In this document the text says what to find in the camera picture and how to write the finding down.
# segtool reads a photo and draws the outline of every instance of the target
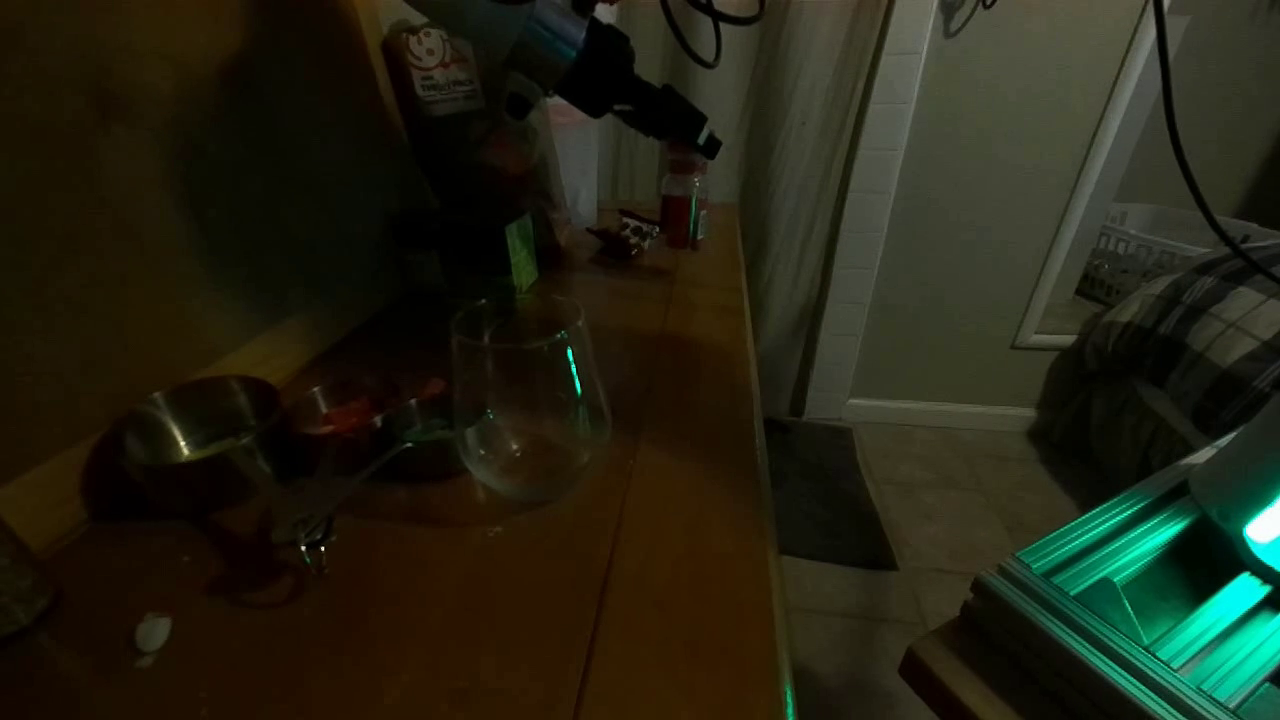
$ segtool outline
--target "plaid fabric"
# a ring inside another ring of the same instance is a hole
[[[1257,260],[1280,272],[1280,246]],[[1280,386],[1280,288],[1211,257],[1098,311],[1077,349],[1090,372],[1146,380],[1205,437],[1224,437]]]

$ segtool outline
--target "carpet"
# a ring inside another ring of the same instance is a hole
[[[895,567],[848,427],[769,420],[763,439],[784,555]]]

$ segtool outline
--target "wooden desk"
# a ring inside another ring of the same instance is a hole
[[[0,716],[784,716],[735,220],[546,291],[592,311],[617,413],[580,490],[498,529],[350,514],[287,602],[218,590],[237,532],[93,525],[51,555],[51,616],[0,645]],[[150,669],[138,613],[174,619]]]

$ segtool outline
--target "metal bowl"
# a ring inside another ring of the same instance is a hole
[[[278,390],[207,377],[144,396],[120,420],[120,463],[156,510],[198,514],[276,483]]]

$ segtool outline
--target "clear glass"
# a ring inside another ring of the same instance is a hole
[[[478,299],[450,318],[457,452],[504,502],[575,489],[613,420],[586,318],[572,299]]]

